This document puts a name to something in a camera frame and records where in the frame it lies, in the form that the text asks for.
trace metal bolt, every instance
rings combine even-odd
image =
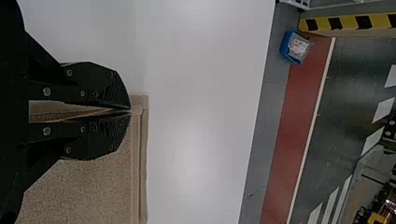
[[[113,144],[108,145],[108,150],[109,150],[109,151],[114,151],[114,146],[113,146]]]
[[[98,131],[98,126],[97,126],[96,124],[93,124],[93,125],[92,125],[92,130],[93,130],[94,132],[97,132],[97,131]]]
[[[70,154],[70,153],[72,152],[72,148],[71,148],[71,147],[65,147],[65,148],[64,148],[64,152],[65,152],[66,154]]]
[[[73,76],[73,70],[67,69],[66,74],[67,74],[68,77],[72,77]]]
[[[44,134],[44,136],[50,135],[50,127],[45,127],[45,128],[43,129],[43,134]]]
[[[44,88],[43,89],[43,94],[45,95],[45,96],[50,96],[50,94],[51,94],[51,90],[50,90],[50,87],[46,87],[46,88]]]
[[[93,96],[93,98],[98,98],[98,96],[99,96],[98,91],[93,91],[92,96]]]

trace red lane marking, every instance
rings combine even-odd
[[[315,45],[303,65],[290,68],[261,224],[284,224],[303,161],[320,83],[332,40],[305,34]]]

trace hazard tape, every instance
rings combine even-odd
[[[396,28],[396,12],[300,19],[300,31],[385,30]]]

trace carpet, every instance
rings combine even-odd
[[[131,96],[132,118],[118,151],[94,161],[58,161],[24,194],[16,223],[146,224],[149,99]],[[30,122],[58,122],[109,109],[31,102]]]

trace white line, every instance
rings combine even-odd
[[[328,224],[330,220],[330,215],[332,214],[332,209],[334,208],[335,199],[337,198],[338,190],[337,188],[335,191],[332,192],[330,195],[329,201],[327,201],[326,210],[324,211],[322,224]]]
[[[366,138],[366,141],[364,142],[364,147],[363,151],[361,152],[361,156],[364,155],[370,148],[374,147],[379,140],[381,140],[382,133],[384,132],[384,127],[378,129],[375,131],[375,133],[372,133],[370,136]]]
[[[396,85],[396,65],[392,65],[389,70],[387,82],[385,83],[385,88],[392,87]]]
[[[341,191],[340,199],[338,199],[337,208],[335,208],[334,217],[332,218],[332,224],[337,224],[338,218],[340,217],[341,208],[344,205],[344,201],[347,196],[347,190],[349,189],[349,183],[350,183],[351,178],[352,178],[352,175],[344,183],[343,191]]]
[[[382,118],[386,117],[387,115],[389,115],[390,110],[392,110],[392,106],[394,102],[395,102],[395,98],[393,97],[379,103],[378,106],[376,107],[376,111],[372,123],[375,123],[381,120]]]
[[[309,215],[308,224],[317,224],[318,223],[318,218],[319,218],[319,214],[320,214],[322,205],[323,205],[323,203],[321,203],[317,208],[315,208],[314,211],[311,212],[311,214]]]
[[[314,126],[315,126],[315,121],[317,120],[317,113],[318,113],[318,109],[319,109],[320,99],[321,99],[321,96],[322,96],[322,93],[323,93],[323,88],[324,88],[324,83],[326,81],[327,71],[329,70],[330,60],[332,59],[332,51],[334,50],[334,44],[335,44],[335,38],[333,37],[332,38],[332,43],[330,44],[329,53],[327,54],[326,65],[324,67],[323,76],[322,76],[322,80],[321,80],[321,83],[320,83],[320,89],[319,89],[319,93],[318,93],[317,104],[315,105],[315,111],[314,111],[314,115],[312,117],[311,127],[309,128],[308,138],[306,139],[303,160],[301,162],[300,171],[299,171],[299,174],[298,174],[298,177],[297,177],[297,183],[296,183],[296,186],[294,188],[293,198],[292,198],[291,204],[290,204],[288,221],[286,222],[287,224],[290,224],[291,214],[293,212],[294,203],[295,203],[296,196],[297,196],[297,190],[298,190],[298,188],[300,186],[301,176],[303,174],[303,169],[304,169],[304,166],[305,166],[306,154],[308,153],[309,143],[311,142],[312,132],[314,131]]]

